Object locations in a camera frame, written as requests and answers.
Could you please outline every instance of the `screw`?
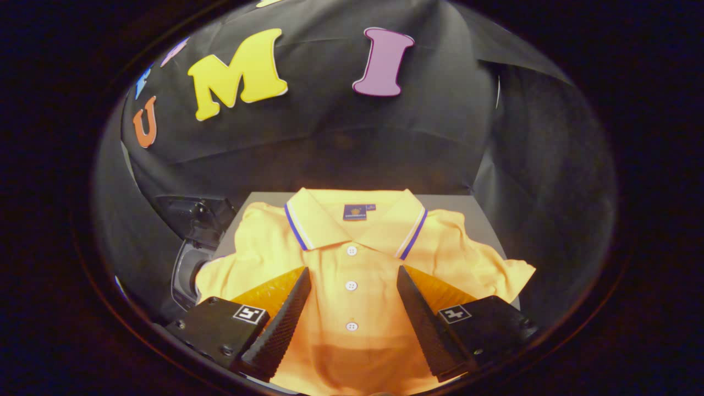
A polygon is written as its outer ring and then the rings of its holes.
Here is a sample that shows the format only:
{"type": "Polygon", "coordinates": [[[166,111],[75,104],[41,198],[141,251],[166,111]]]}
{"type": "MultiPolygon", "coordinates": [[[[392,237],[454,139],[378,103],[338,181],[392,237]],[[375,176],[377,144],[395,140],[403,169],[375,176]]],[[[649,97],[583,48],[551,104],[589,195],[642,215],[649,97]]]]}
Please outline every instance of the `screw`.
{"type": "Polygon", "coordinates": [[[220,348],[220,351],[221,351],[222,354],[225,355],[225,356],[232,356],[232,353],[233,353],[232,348],[230,348],[229,345],[223,345],[223,346],[220,348]]]}

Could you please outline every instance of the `blue stripe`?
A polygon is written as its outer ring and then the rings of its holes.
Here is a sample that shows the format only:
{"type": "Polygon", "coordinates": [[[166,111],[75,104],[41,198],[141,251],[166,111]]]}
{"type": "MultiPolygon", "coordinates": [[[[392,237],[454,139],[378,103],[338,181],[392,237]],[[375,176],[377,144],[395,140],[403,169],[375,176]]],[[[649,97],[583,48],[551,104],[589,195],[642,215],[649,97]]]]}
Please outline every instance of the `blue stripe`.
{"type": "Polygon", "coordinates": [[[288,204],[284,205],[284,210],[286,211],[286,218],[289,219],[289,225],[291,226],[291,229],[294,231],[294,235],[296,236],[298,243],[301,244],[301,248],[303,250],[308,250],[308,248],[306,247],[306,244],[303,243],[303,238],[301,238],[301,234],[298,233],[298,230],[296,229],[296,226],[294,225],[294,220],[291,218],[291,214],[289,213],[289,205],[288,204]]]}
{"type": "Polygon", "coordinates": [[[401,255],[401,260],[406,259],[406,256],[408,256],[408,252],[410,252],[410,248],[413,247],[415,240],[418,238],[418,234],[420,234],[420,229],[423,228],[423,223],[425,223],[425,216],[428,216],[427,209],[425,209],[425,213],[423,213],[423,218],[420,219],[420,224],[418,224],[418,228],[416,228],[415,234],[413,234],[413,237],[410,239],[406,250],[403,251],[403,254],[401,255]]]}

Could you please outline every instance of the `collar stripe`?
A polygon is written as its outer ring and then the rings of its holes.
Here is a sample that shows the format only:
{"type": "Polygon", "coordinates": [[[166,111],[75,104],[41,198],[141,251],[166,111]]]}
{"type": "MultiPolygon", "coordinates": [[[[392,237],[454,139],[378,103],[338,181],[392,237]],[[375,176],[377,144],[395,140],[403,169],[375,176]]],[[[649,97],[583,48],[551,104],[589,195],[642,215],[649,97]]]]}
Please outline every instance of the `collar stripe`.
{"type": "Polygon", "coordinates": [[[415,230],[416,227],[418,226],[418,222],[420,221],[421,216],[423,216],[424,211],[425,211],[425,208],[420,209],[420,213],[418,214],[418,217],[415,219],[415,223],[413,224],[413,227],[411,227],[410,231],[408,231],[408,235],[406,235],[406,238],[401,243],[401,246],[399,246],[398,250],[396,250],[396,254],[394,255],[394,257],[398,257],[398,254],[401,253],[401,250],[406,245],[406,242],[408,242],[408,238],[410,238],[410,236],[413,234],[413,230],[415,230]]]}
{"type": "Polygon", "coordinates": [[[298,230],[296,229],[296,226],[294,225],[294,221],[291,218],[291,214],[289,213],[289,204],[288,203],[286,203],[284,205],[284,211],[286,211],[286,217],[289,219],[289,225],[291,226],[291,229],[294,231],[294,235],[296,236],[298,243],[301,245],[301,249],[308,250],[308,248],[306,247],[306,244],[303,243],[303,239],[301,238],[301,234],[298,233],[298,230]]]}
{"type": "Polygon", "coordinates": [[[418,225],[418,228],[415,229],[415,234],[413,234],[413,238],[411,238],[410,242],[408,243],[408,246],[406,247],[406,250],[404,250],[403,254],[401,255],[401,260],[405,260],[406,256],[408,256],[408,252],[410,252],[410,248],[413,247],[415,240],[418,238],[418,234],[420,234],[420,229],[423,228],[423,223],[425,223],[425,218],[427,216],[428,210],[425,210],[425,212],[423,213],[423,218],[420,220],[420,224],[418,225]]]}

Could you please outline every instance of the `yellow letter m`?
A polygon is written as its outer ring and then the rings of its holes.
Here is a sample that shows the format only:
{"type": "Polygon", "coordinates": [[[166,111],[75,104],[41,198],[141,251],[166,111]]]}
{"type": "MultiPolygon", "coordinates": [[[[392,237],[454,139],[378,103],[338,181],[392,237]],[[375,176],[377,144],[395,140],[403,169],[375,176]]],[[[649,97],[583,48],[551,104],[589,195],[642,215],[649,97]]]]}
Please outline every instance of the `yellow letter m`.
{"type": "Polygon", "coordinates": [[[240,78],[244,79],[242,101],[251,103],[283,95],[288,84],[279,78],[274,62],[274,41],[281,29],[269,29],[247,37],[235,51],[230,65],[208,55],[188,70],[196,88],[196,119],[207,120],[220,112],[212,91],[227,107],[234,106],[240,78]]]}

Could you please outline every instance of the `textured gripper pad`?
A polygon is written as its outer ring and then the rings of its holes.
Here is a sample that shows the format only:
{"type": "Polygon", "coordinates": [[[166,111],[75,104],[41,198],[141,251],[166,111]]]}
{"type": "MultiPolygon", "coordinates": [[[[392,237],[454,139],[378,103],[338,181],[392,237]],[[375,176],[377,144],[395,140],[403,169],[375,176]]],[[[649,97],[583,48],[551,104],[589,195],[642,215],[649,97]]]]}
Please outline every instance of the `textured gripper pad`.
{"type": "Polygon", "coordinates": [[[276,374],[309,294],[310,275],[305,268],[269,326],[242,355],[241,372],[266,382],[276,374]]]}

